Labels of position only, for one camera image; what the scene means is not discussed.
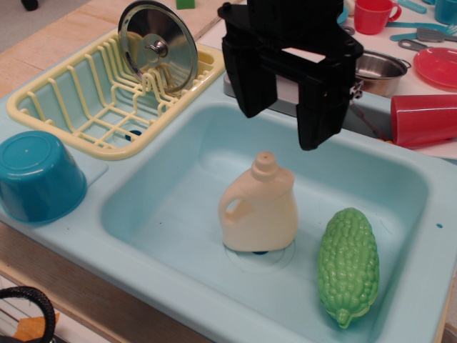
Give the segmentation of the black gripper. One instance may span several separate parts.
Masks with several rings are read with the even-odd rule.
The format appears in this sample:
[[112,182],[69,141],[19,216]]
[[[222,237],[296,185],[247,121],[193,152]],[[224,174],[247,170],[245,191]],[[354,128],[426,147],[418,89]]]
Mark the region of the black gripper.
[[356,85],[363,47],[338,24],[343,8],[342,1],[248,1],[218,10],[226,25],[225,67],[241,111],[252,118],[277,101],[276,75],[298,83],[304,151],[340,132]]

